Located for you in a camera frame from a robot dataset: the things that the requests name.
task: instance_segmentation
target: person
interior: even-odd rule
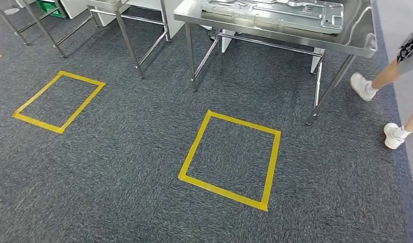
[[[375,80],[365,79],[361,74],[355,73],[350,78],[351,87],[364,100],[373,99],[378,90],[394,82],[397,78],[413,70],[413,33],[405,40],[399,48],[397,58],[389,64]],[[413,132],[413,115],[409,121],[399,127],[395,123],[384,126],[386,135],[385,145],[391,149],[397,149],[405,142],[405,138]]]

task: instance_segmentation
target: metal part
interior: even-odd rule
[[[344,5],[316,0],[204,0],[202,10],[319,33],[343,30]]]
[[[42,16],[40,16],[38,19],[39,20],[43,20],[46,17],[48,17],[49,15],[51,15],[52,13],[54,13],[55,11],[59,10],[59,8],[53,8],[52,10],[50,10],[49,12],[47,12],[46,14],[43,14]],[[36,24],[36,22],[33,20],[32,22],[28,23],[26,26],[22,27],[19,32],[24,32],[25,30],[29,29],[30,27],[34,26]]]
[[[187,36],[187,46],[189,49],[189,66],[191,75],[192,90],[197,91],[196,74],[194,72],[193,41],[190,23],[185,23],[185,34]]]
[[[90,9],[91,12],[94,13],[99,13],[99,14],[107,14],[107,15],[111,15],[111,16],[116,16],[115,12],[114,13],[110,13],[110,12],[106,12],[106,11],[102,11],[102,10],[97,10],[97,9]],[[157,20],[152,20],[152,19],[145,19],[145,18],[140,18],[140,17],[136,17],[136,16],[131,16],[131,15],[125,15],[125,14],[120,14],[120,16],[122,18],[126,18],[126,19],[133,19],[133,20],[138,20],[138,21],[142,21],[142,22],[148,22],[148,23],[153,23],[153,24],[160,24],[160,25],[165,25],[165,23],[157,21]]]
[[[344,77],[345,73],[348,71],[349,67],[351,66],[355,58],[356,58],[355,55],[348,55],[347,59],[342,64],[339,72],[337,72],[336,77],[333,79],[333,81],[327,88],[326,92],[321,97],[320,101],[318,102],[318,105],[312,111],[311,116],[306,121],[307,125],[312,125],[312,123],[314,122],[314,119],[318,117],[318,114],[324,107],[324,104],[327,102],[328,98],[331,96],[336,86],[341,82],[342,78]]]
[[[165,28],[165,33],[166,33],[166,42],[170,42],[170,33],[169,33],[169,25],[167,22],[167,14],[166,14],[166,6],[165,6],[165,0],[160,0],[160,4],[162,6],[162,19],[163,19],[163,23],[165,24],[164,28]]]
[[[133,46],[130,43],[129,37],[127,36],[126,25],[124,24],[124,21],[123,21],[123,18],[121,16],[121,14],[120,14],[120,11],[116,10],[116,11],[114,11],[114,13],[115,13],[115,17],[117,18],[118,25],[120,26],[121,33],[123,34],[123,38],[126,41],[127,48],[129,49],[130,55],[132,56],[133,62],[135,63],[135,69],[138,70],[139,77],[143,78],[144,76],[143,76],[142,69],[140,68],[138,59],[136,58],[135,52],[133,51]]]
[[[315,101],[314,101],[314,109],[318,106],[318,99],[320,98],[320,86],[321,86],[321,73],[323,70],[323,60],[324,55],[321,57],[320,61],[317,65],[317,82],[315,84]]]
[[[0,9],[0,16],[3,18],[6,24],[10,27],[10,29],[23,40],[23,43],[28,46],[29,43],[24,38],[24,36],[21,34],[21,31],[17,30],[17,28],[8,20],[5,13],[1,9]]]
[[[315,90],[316,107],[313,110],[309,119],[306,121],[306,124],[311,125],[314,122],[314,119],[318,116],[319,112],[322,110],[324,104],[330,98],[333,90],[342,80],[344,74],[348,71],[355,57],[362,56],[366,58],[371,58],[377,51],[376,32],[373,24],[370,0],[332,0],[332,2],[336,1],[343,3],[345,5],[346,11],[346,14],[344,14],[344,22],[346,23],[346,25],[344,25],[343,31],[338,35],[315,33],[311,31],[288,28],[284,26],[254,22],[252,20],[242,19],[238,17],[224,16],[214,13],[207,13],[204,11],[202,12],[201,1],[184,0],[179,5],[179,7],[176,8],[174,12],[174,17],[175,20],[185,22],[187,44],[189,49],[190,74],[192,76],[192,89],[196,91],[198,87],[195,76],[196,73],[194,71],[193,43],[190,32],[190,24],[212,26],[217,29],[242,32],[265,38],[277,39],[280,41],[283,40],[295,44],[326,49],[327,51],[337,51],[349,54],[348,58],[340,68],[338,74],[336,75],[336,77],[328,87],[327,91],[321,98],[319,98],[319,87],[321,84],[319,80],[321,80],[321,76],[317,77],[317,87]],[[234,38],[234,36],[228,36],[222,33],[219,33],[219,36]],[[259,43],[258,41],[251,39],[247,40],[245,38],[240,38],[240,36],[238,36],[235,39],[240,39],[244,41],[246,40],[257,44],[265,44],[262,42]],[[322,56],[322,54],[319,53],[315,53],[315,55],[313,56],[318,55],[321,55],[321,57],[324,58],[324,56]],[[323,60],[320,60],[318,64],[319,75],[321,74],[322,64]]]
[[[199,74],[200,70],[202,69],[203,65],[205,65],[206,60],[208,60],[209,55],[211,55],[212,51],[214,50],[215,46],[217,45],[218,40],[214,40],[214,42],[212,43],[211,47],[209,48],[208,52],[206,53],[206,56],[202,59],[202,62],[200,62],[199,67],[196,69],[195,72],[195,77],[197,77],[197,75]]]
[[[217,43],[217,49],[220,50],[220,46],[219,46],[219,34],[220,34],[220,29],[216,29],[215,30],[215,40],[218,41]]]
[[[157,47],[157,45],[162,41],[162,39],[167,36],[168,32],[164,32],[154,43],[153,46],[150,47],[150,49],[146,52],[146,54],[142,57],[142,59],[139,61],[139,65],[142,65],[142,63],[147,59],[147,57],[153,52],[153,50]]]
[[[268,43],[268,42],[262,42],[260,40],[249,39],[249,38],[245,38],[245,37],[241,37],[241,36],[234,36],[234,35],[228,35],[228,34],[219,34],[219,36],[228,37],[228,38],[232,38],[232,39],[238,39],[238,40],[251,42],[251,43],[256,43],[256,44],[260,44],[260,45],[263,45],[263,46],[275,47],[275,48],[280,48],[280,49],[284,49],[284,50],[288,50],[288,51],[308,54],[308,55],[315,56],[315,57],[321,57],[322,56],[322,54],[318,54],[318,53],[315,53],[315,52],[305,51],[305,50],[292,48],[292,47],[285,47],[285,46],[272,44],[272,43]]]
[[[370,0],[331,0],[345,5],[340,34],[322,34],[282,25],[202,11],[202,1],[184,0],[174,11],[175,20],[282,40],[304,46],[371,58],[377,51]]]
[[[111,12],[98,10],[98,9],[94,9],[94,8],[89,7],[89,10],[92,13],[100,13],[100,14],[116,16],[118,24],[119,24],[120,29],[121,29],[121,32],[123,33],[124,40],[126,41],[127,47],[129,49],[130,55],[132,56],[132,59],[134,60],[135,68],[138,69],[140,77],[143,78],[143,72],[142,72],[142,69],[141,69],[141,65],[144,63],[144,61],[153,52],[153,50],[157,47],[157,45],[160,43],[160,41],[163,38],[166,38],[167,42],[171,41],[164,0],[160,0],[161,6],[162,6],[162,11],[161,12],[162,12],[163,22],[160,22],[160,21],[157,21],[157,20],[152,20],[152,19],[145,19],[145,18],[140,18],[140,17],[136,17],[136,16],[121,14],[118,10],[119,8],[115,7],[114,5],[120,6],[121,3],[118,2],[118,1],[122,1],[123,4],[124,4],[125,2],[127,2],[127,0],[85,0],[85,1],[87,1],[89,4],[92,4],[95,7],[100,7],[103,4],[106,4],[108,9],[114,9],[114,12],[111,13]],[[159,25],[163,25],[163,27],[164,27],[163,34],[161,34],[161,36],[156,40],[156,42],[154,42],[154,44],[150,47],[150,49],[146,52],[146,54],[140,59],[140,61],[137,60],[136,55],[133,51],[133,46],[132,46],[132,44],[131,44],[131,42],[128,38],[128,35],[126,33],[126,26],[124,24],[123,18],[138,20],[138,21],[148,22],[148,23],[153,23],[153,24],[159,24]]]
[[[55,3],[55,5],[56,5],[56,7],[57,7],[58,9],[61,9],[61,11],[60,11],[61,16],[62,16],[63,18],[66,18],[67,16],[66,16],[66,14],[64,13],[63,9],[61,8],[60,2],[59,2],[58,0],[54,0],[54,3]]]
[[[92,6],[87,6],[88,10],[90,11],[90,14],[93,16],[94,22],[96,23],[96,27],[100,28],[100,20],[99,20],[99,16],[97,13],[91,11],[94,8]]]
[[[44,25],[42,25],[42,22],[36,17],[36,15],[33,13],[30,5],[26,3],[25,0],[22,0],[23,3],[26,5],[26,9],[29,12],[29,14],[32,16],[32,18],[35,20],[36,24],[39,26],[39,28],[42,30],[42,32],[45,34],[45,36],[53,43],[53,46],[57,48],[57,50],[60,52],[61,57],[66,57],[64,53],[61,51],[61,49],[58,47],[54,39],[51,37],[51,35],[48,33],[48,31],[45,29]]]
[[[60,45],[65,41],[67,38],[69,38],[73,33],[75,33],[77,30],[79,30],[81,27],[83,27],[88,21],[90,21],[93,18],[93,15],[90,15],[87,19],[85,19],[81,24],[79,24],[75,29],[71,30],[67,35],[63,36],[56,44],[54,47]]]

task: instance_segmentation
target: metal stand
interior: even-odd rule
[[[286,47],[286,46],[281,46],[277,44],[272,44],[272,43],[267,43],[267,42],[262,42],[260,40],[255,40],[255,39],[249,39],[241,36],[233,36],[233,35],[227,35],[224,33],[221,33],[219,29],[216,32],[215,36],[215,41],[212,43],[212,46],[209,48],[208,52],[206,53],[206,56],[203,58],[202,62],[200,63],[199,67],[195,71],[195,65],[194,65],[194,58],[193,58],[193,41],[192,41],[192,35],[191,35],[191,28],[189,23],[185,23],[185,29],[186,29],[186,35],[187,35],[187,45],[188,45],[188,50],[189,50],[189,66],[190,66],[190,75],[191,75],[191,85],[193,91],[197,91],[198,89],[198,83],[196,81],[197,75],[199,74],[200,70],[202,69],[203,65],[205,64],[206,60],[208,59],[209,55],[211,54],[212,50],[215,48],[215,46],[218,45],[219,43],[219,37],[228,37],[232,39],[238,39],[242,40],[245,42],[250,42],[250,43],[255,43],[255,44],[260,44],[263,46],[268,46],[268,47],[275,47],[275,48],[280,48],[280,49],[285,49],[293,52],[298,52],[298,53],[303,53],[311,56],[316,56],[319,57],[320,60],[317,64],[317,78],[316,78],[316,85],[315,85],[315,99],[314,99],[314,110],[312,111],[311,116],[308,118],[306,121],[306,124],[311,125],[315,118],[318,117],[319,112],[323,108],[325,102],[328,100],[330,97],[331,93],[333,90],[336,88],[336,86],[339,84],[339,82],[342,80],[343,76],[345,73],[348,71],[348,68],[351,66],[352,62],[354,61],[355,57],[354,55],[349,55],[346,61],[343,63],[341,69],[337,73],[336,77],[334,78],[333,82],[330,84],[328,87],[327,91],[324,93],[324,95],[320,99],[320,86],[321,86],[321,73],[322,73],[322,68],[323,68],[323,62],[325,58],[326,52],[323,54],[315,53],[315,52],[310,52],[310,51],[305,51],[301,49],[296,49],[292,47]]]
[[[162,21],[157,21],[157,20],[152,20],[152,19],[145,19],[145,18],[140,18],[140,17],[136,17],[136,16],[121,14],[120,11],[118,10],[118,8],[114,8],[114,7],[113,7],[114,11],[113,11],[113,13],[111,13],[111,12],[107,12],[107,11],[103,11],[103,10],[98,10],[98,9],[95,9],[95,8],[92,8],[91,6],[89,6],[89,10],[92,13],[106,14],[106,15],[111,15],[111,16],[116,17],[118,25],[120,26],[120,29],[121,29],[121,33],[123,34],[124,41],[126,42],[127,48],[129,49],[130,55],[132,56],[133,62],[135,64],[135,68],[139,72],[139,77],[140,78],[144,78],[144,75],[143,75],[143,72],[142,72],[142,69],[141,69],[141,65],[148,58],[148,56],[153,52],[153,50],[157,47],[157,45],[163,40],[163,38],[166,38],[167,42],[171,41],[164,0],[160,0],[160,3],[162,5]],[[138,61],[138,59],[136,58],[136,55],[133,51],[133,45],[131,44],[131,42],[129,40],[129,37],[127,35],[126,25],[124,24],[123,18],[138,20],[138,21],[152,23],[152,24],[163,25],[163,28],[164,28],[163,34],[156,40],[156,42],[145,53],[145,55],[140,59],[140,61]]]
[[[250,43],[255,43],[263,46],[268,46],[268,47],[274,47],[274,48],[280,48],[288,51],[293,51],[293,52],[298,52],[298,53],[303,53],[315,57],[319,57],[320,61],[318,62],[318,72],[317,72],[317,87],[316,87],[316,96],[315,96],[315,105],[318,104],[318,95],[317,93],[320,90],[320,84],[321,84],[321,71],[322,71],[322,65],[323,65],[323,60],[325,57],[325,54],[319,54],[315,52],[310,52],[310,51],[305,51],[297,48],[292,48],[292,47],[286,47],[286,46],[281,46],[277,44],[272,44],[268,42],[262,42],[260,40],[256,39],[249,39],[241,36],[234,36],[234,35],[228,35],[220,32],[220,29],[217,29],[215,33],[215,41],[212,43],[212,46],[209,48],[208,52],[206,53],[206,56],[203,58],[202,62],[200,63],[199,67],[195,70],[194,68],[194,59],[193,59],[193,41],[192,41],[192,35],[191,35],[191,28],[189,23],[185,23],[185,29],[186,29],[186,34],[187,34],[187,44],[188,44],[188,49],[189,49],[189,65],[190,65],[190,74],[192,76],[191,82],[192,82],[192,89],[193,91],[197,91],[198,89],[198,83],[196,81],[196,77],[199,74],[200,70],[202,69],[203,65],[205,64],[206,60],[208,59],[209,55],[211,54],[212,50],[215,48],[215,46],[218,46],[219,49],[219,38],[221,37],[228,37],[232,39],[238,39],[242,40],[245,42],[250,42]]]
[[[44,25],[42,24],[41,20],[45,19],[46,17],[50,16],[52,13],[54,13],[55,11],[58,10],[62,10],[62,7],[60,6],[60,3],[55,0],[54,3],[56,4],[56,7],[51,9],[50,11],[48,11],[47,13],[41,15],[40,17],[37,17],[34,13],[33,10],[31,9],[30,5],[25,1],[22,0],[22,2],[24,3],[24,5],[26,6],[27,11],[29,12],[29,14],[31,15],[31,17],[33,18],[33,21],[28,23],[26,26],[24,26],[23,28],[17,30],[17,28],[15,28],[15,26],[9,21],[9,19],[6,17],[6,15],[4,14],[4,12],[2,12],[2,10],[0,9],[0,16],[4,19],[4,21],[8,24],[8,26],[14,31],[14,33],[18,36],[20,36],[20,38],[23,40],[24,44],[29,46],[29,43],[27,42],[27,40],[24,38],[23,35],[21,35],[22,32],[24,32],[25,30],[29,29],[30,27],[34,26],[35,24],[38,25],[38,27],[42,30],[42,32],[44,33],[44,35],[47,37],[47,39],[53,44],[53,47],[56,48],[61,57],[66,57],[65,54],[62,52],[62,50],[59,48],[59,45],[62,44],[66,39],[68,39],[72,34],[74,34],[77,30],[79,30],[81,27],[83,27],[88,21],[90,21],[91,19],[94,19],[94,21],[96,22],[96,26],[98,26],[98,22],[97,22],[97,18],[96,16],[94,16],[93,14],[91,14],[86,20],[84,20],[80,25],[78,25],[75,29],[73,29],[71,32],[69,32],[67,35],[65,35],[62,39],[60,39],[59,41],[55,41],[50,33],[47,31],[47,29],[45,29]],[[61,11],[61,14],[63,17],[66,17],[64,11]]]
[[[331,93],[333,92],[333,90],[336,88],[336,86],[341,82],[342,78],[344,77],[345,73],[348,71],[349,67],[351,66],[351,64],[353,63],[354,59],[356,56],[354,55],[349,55],[347,57],[347,59],[345,60],[345,62],[342,64],[339,72],[337,72],[336,77],[333,79],[333,81],[331,82],[330,86],[327,88],[326,92],[324,93],[323,97],[321,97],[321,100],[318,102],[318,95],[316,94],[316,106],[315,109],[312,111],[311,116],[308,118],[308,120],[306,121],[307,125],[312,125],[312,123],[314,122],[314,120],[318,117],[319,112],[321,111],[321,109],[323,108],[324,104],[326,103],[326,101],[328,100],[328,98],[330,97]]]
[[[120,29],[121,29],[121,33],[123,33],[123,38],[126,41],[127,48],[129,49],[130,55],[132,56],[132,59],[135,62],[135,68],[139,72],[139,77],[143,78],[142,69],[140,68],[138,59],[136,58],[135,52],[133,51],[133,46],[130,43],[129,37],[127,36],[126,25],[124,24],[123,18],[121,18],[121,14],[119,10],[115,10],[115,17],[117,18],[118,25],[120,26]]]
[[[193,42],[192,42],[192,33],[191,33],[191,28],[190,28],[190,23],[185,23],[185,31],[187,34],[187,44],[189,48],[189,65],[190,65],[190,74],[192,76],[191,78],[191,83],[192,83],[192,90],[195,92],[197,91],[199,85],[196,81],[196,77],[199,74],[200,70],[202,69],[203,65],[205,65],[206,60],[208,60],[209,55],[211,55],[212,51],[214,50],[215,46],[219,43],[219,37],[221,36],[220,33],[217,33],[215,35],[215,40],[212,43],[211,47],[209,48],[208,52],[206,53],[206,56],[203,58],[202,62],[199,64],[199,67],[196,69],[194,68],[194,57],[193,57]]]

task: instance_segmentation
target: green container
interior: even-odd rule
[[[50,10],[56,8],[56,4],[48,1],[42,1],[42,0],[36,0],[37,5],[39,8],[42,10],[44,14],[48,13]],[[51,16],[59,17],[59,18],[65,18],[65,16],[62,14],[64,13],[66,15],[66,11],[63,8],[63,5],[59,1],[61,9],[54,11],[54,13],[50,14]]]

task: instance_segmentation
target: table leg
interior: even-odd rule
[[[193,41],[192,41],[192,33],[190,29],[190,23],[185,23],[185,33],[187,35],[187,46],[189,48],[189,65],[190,65],[190,75],[192,76],[192,90],[197,91],[197,84],[196,84],[196,74],[194,70],[194,57],[193,57]]]
[[[317,66],[315,67],[314,71],[317,71],[317,83],[315,85],[315,102],[314,102],[314,109],[318,106],[318,100],[320,97],[320,87],[321,87],[321,73],[323,70],[323,61],[324,61],[325,53],[319,59]]]
[[[94,9],[94,7],[92,7],[92,6],[87,6],[87,7],[88,7],[88,11],[90,11],[91,9]],[[99,21],[98,14],[95,13],[95,12],[91,12],[91,11],[90,11],[90,14],[93,16],[94,23],[96,23],[96,27],[100,28],[100,25],[99,25],[100,21]]]
[[[163,18],[163,23],[165,23],[165,31],[166,31],[166,41],[170,42],[170,32],[169,32],[169,24],[167,21],[167,14],[166,14],[166,6],[165,6],[165,0],[160,0],[160,3],[162,5],[162,18]]]
[[[9,19],[5,16],[5,13],[2,12],[2,10],[0,9],[0,16],[4,19],[4,21],[6,22],[6,24],[11,28],[11,30],[14,32],[14,34],[18,35],[24,42],[25,45],[29,45],[29,43],[26,41],[26,39],[24,38],[24,36],[15,28],[15,26],[9,21]]]
[[[42,30],[42,32],[45,34],[45,36],[53,43],[53,47],[57,48],[57,50],[60,52],[61,56],[60,57],[66,57],[64,53],[61,51],[61,49],[58,47],[54,39],[51,37],[51,35],[48,33],[47,29],[42,25],[42,22],[36,17],[36,15],[33,13],[30,5],[26,3],[26,0],[22,0],[23,3],[26,5],[26,9],[29,12],[29,14],[32,16],[33,20],[36,22],[36,24],[39,26],[39,28]]]
[[[215,31],[215,39],[216,40],[218,40],[218,42],[217,42],[217,49],[218,50],[220,50],[220,45],[219,45],[219,32],[220,32],[220,29],[219,28],[217,28],[217,30]]]
[[[312,111],[311,116],[306,121],[306,124],[312,125],[315,118],[318,117],[318,114],[320,113],[320,111],[323,108],[324,104],[327,102],[328,98],[330,98],[330,96],[333,93],[333,90],[336,88],[336,86],[341,82],[341,80],[344,77],[345,73],[348,71],[349,67],[353,63],[355,57],[356,56],[354,56],[354,55],[349,55],[347,57],[345,62],[342,64],[339,72],[337,72],[336,77],[331,82],[330,86],[327,88],[327,91],[324,93],[323,97],[321,97],[320,101],[318,102],[318,105]]]
[[[121,33],[123,34],[123,38],[126,41],[127,48],[129,49],[130,55],[132,56],[133,62],[135,63],[135,69],[138,70],[139,77],[143,78],[142,69],[140,68],[138,59],[136,58],[135,52],[133,51],[133,46],[130,43],[129,37],[127,36],[126,25],[124,24],[123,18],[121,17],[121,13],[118,10],[115,10],[114,13],[115,17],[117,18],[118,25],[120,26]]]
[[[63,8],[60,6],[59,0],[54,0],[54,3],[56,4],[56,7],[60,9],[60,14],[63,18],[66,18],[66,14],[63,11]]]

